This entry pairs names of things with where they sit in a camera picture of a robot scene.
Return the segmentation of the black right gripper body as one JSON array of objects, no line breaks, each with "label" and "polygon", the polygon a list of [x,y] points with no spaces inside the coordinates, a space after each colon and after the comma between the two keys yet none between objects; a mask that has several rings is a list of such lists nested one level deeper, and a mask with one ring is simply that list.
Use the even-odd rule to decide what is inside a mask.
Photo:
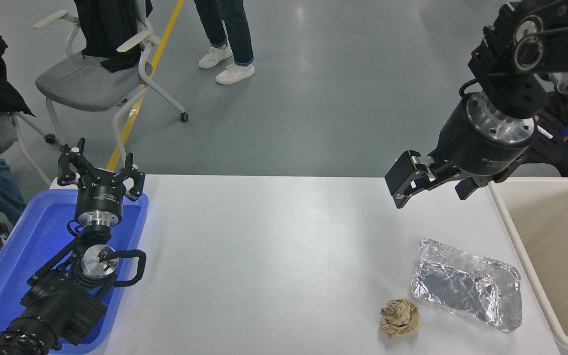
[{"label": "black right gripper body", "polygon": [[471,177],[477,185],[502,182],[523,164],[534,138],[534,119],[511,117],[489,98],[462,98],[429,154],[432,183]]}]

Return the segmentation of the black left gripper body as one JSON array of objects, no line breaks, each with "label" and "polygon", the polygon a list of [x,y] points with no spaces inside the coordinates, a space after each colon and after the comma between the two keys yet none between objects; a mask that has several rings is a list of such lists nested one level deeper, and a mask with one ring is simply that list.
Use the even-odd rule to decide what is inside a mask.
[{"label": "black left gripper body", "polygon": [[113,185],[117,174],[100,169],[101,180],[96,180],[90,173],[79,173],[78,194],[75,215],[93,211],[104,211],[114,216],[121,216],[123,212],[123,196],[126,193],[123,182],[117,181]]}]

